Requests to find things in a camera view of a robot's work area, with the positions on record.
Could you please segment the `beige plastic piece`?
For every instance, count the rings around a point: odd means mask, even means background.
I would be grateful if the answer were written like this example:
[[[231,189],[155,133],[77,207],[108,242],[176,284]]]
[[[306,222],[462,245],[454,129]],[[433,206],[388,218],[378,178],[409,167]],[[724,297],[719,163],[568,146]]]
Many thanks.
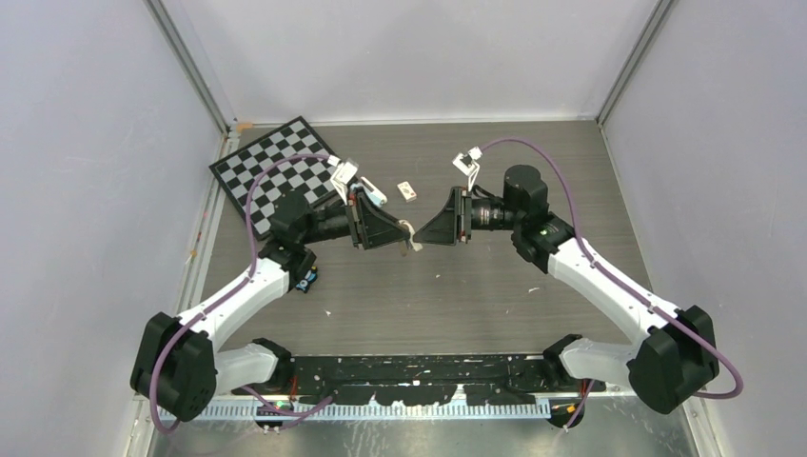
[[[401,255],[406,256],[409,252],[420,252],[423,249],[423,245],[414,240],[416,233],[414,227],[404,219],[399,220],[398,225],[400,228],[407,231],[406,238],[399,244]]]

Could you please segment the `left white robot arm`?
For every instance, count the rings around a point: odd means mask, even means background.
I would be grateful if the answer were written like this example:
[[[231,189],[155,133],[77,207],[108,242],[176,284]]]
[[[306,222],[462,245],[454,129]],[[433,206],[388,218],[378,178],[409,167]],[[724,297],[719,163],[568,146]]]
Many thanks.
[[[319,210],[299,191],[289,193],[276,203],[265,244],[240,276],[195,308],[148,320],[130,387],[180,422],[232,390],[284,392],[295,371],[288,349],[266,338],[232,350],[223,344],[259,310],[315,281],[310,244],[346,237],[363,249],[409,247],[412,236],[405,221],[374,205],[363,189],[344,204]]]

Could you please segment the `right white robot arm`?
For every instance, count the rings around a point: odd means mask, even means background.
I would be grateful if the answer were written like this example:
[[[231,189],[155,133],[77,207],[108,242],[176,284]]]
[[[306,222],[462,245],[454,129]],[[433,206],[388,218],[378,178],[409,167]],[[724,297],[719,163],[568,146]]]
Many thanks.
[[[592,380],[628,387],[655,412],[669,413],[718,376],[714,325],[706,311],[659,298],[578,239],[574,227],[550,210],[548,186],[537,169],[507,169],[502,191],[496,196],[452,188],[414,240],[455,246],[476,231],[507,231],[526,263],[575,290],[626,336],[625,344],[578,334],[561,338],[542,353],[548,386],[563,391]]]

